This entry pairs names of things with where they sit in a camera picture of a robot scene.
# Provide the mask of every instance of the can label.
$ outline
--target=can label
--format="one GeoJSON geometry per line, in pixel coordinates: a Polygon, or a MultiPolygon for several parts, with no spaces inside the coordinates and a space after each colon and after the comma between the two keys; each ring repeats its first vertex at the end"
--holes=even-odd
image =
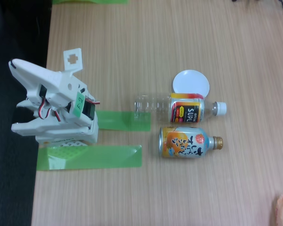
{"type": "Polygon", "coordinates": [[[203,96],[172,93],[171,122],[200,122],[203,117],[203,96]]]}
{"type": "Polygon", "coordinates": [[[208,137],[200,128],[162,129],[163,157],[200,158],[208,148],[208,137]]]}

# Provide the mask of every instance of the green masking tape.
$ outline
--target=green masking tape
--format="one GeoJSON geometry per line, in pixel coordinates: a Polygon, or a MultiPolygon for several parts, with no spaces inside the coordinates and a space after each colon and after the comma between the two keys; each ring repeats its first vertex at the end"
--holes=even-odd
{"type": "Polygon", "coordinates": [[[38,151],[37,170],[126,168],[141,164],[141,145],[48,147],[38,151]]]}
{"type": "Polygon", "coordinates": [[[114,129],[125,131],[150,131],[151,113],[98,111],[98,124],[100,129],[114,129]]]}
{"type": "Polygon", "coordinates": [[[123,4],[127,3],[128,0],[53,0],[53,4],[59,4],[62,2],[93,2],[98,4],[123,4]]]}

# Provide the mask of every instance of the white plastic part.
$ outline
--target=white plastic part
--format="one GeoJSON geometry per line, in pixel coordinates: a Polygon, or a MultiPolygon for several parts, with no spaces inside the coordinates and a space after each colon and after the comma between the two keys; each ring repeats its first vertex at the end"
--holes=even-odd
{"type": "Polygon", "coordinates": [[[225,115],[226,114],[226,103],[225,102],[216,102],[217,103],[217,115],[225,115]]]}
{"type": "Polygon", "coordinates": [[[81,48],[66,50],[63,52],[65,71],[78,72],[83,69],[81,48]]]}
{"type": "Polygon", "coordinates": [[[209,82],[202,73],[185,70],[175,76],[173,90],[175,93],[198,93],[206,97],[209,92],[209,82]]]}
{"type": "Polygon", "coordinates": [[[78,140],[64,142],[60,144],[60,147],[71,147],[71,146],[87,146],[87,144],[84,144],[83,142],[78,141],[78,140]]]}
{"type": "Polygon", "coordinates": [[[91,100],[95,98],[88,92],[87,85],[73,76],[83,68],[81,49],[64,51],[64,72],[53,72],[46,68],[34,65],[24,60],[13,59],[9,62],[9,68],[13,76],[22,83],[27,90],[27,98],[17,104],[17,107],[26,107],[33,111],[36,119],[27,123],[15,123],[12,131],[22,136],[36,136],[41,145],[53,146],[74,140],[85,140],[96,143],[98,139],[98,117],[94,113],[91,120],[87,115],[79,117],[73,114],[77,93],[80,92],[91,100]],[[67,64],[65,60],[71,55],[77,56],[75,64],[67,64]],[[41,115],[46,115],[51,107],[52,111],[44,120],[39,118],[38,108],[41,105],[41,86],[46,90],[46,105],[42,108],[41,115]]]}

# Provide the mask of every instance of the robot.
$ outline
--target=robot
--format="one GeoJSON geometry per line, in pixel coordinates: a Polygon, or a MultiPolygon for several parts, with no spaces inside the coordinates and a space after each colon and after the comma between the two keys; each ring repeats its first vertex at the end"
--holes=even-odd
{"type": "Polygon", "coordinates": [[[33,112],[34,120],[12,124],[12,131],[35,136],[40,145],[58,146],[69,141],[96,143],[99,102],[88,92],[85,83],[73,76],[83,69],[80,48],[64,51],[63,72],[53,72],[24,60],[9,62],[12,75],[26,88],[27,98],[17,104],[33,112]],[[77,57],[73,64],[71,57],[77,57]]]}

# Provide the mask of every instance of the white lid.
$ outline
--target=white lid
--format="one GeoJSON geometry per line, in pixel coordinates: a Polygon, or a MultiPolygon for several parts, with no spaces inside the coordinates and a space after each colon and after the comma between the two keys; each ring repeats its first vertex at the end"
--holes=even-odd
{"type": "Polygon", "coordinates": [[[217,103],[217,115],[225,115],[226,114],[226,103],[225,102],[216,102],[217,103]]]}
{"type": "Polygon", "coordinates": [[[175,93],[198,93],[206,97],[209,92],[209,82],[202,73],[185,70],[175,76],[173,90],[175,93]]]}

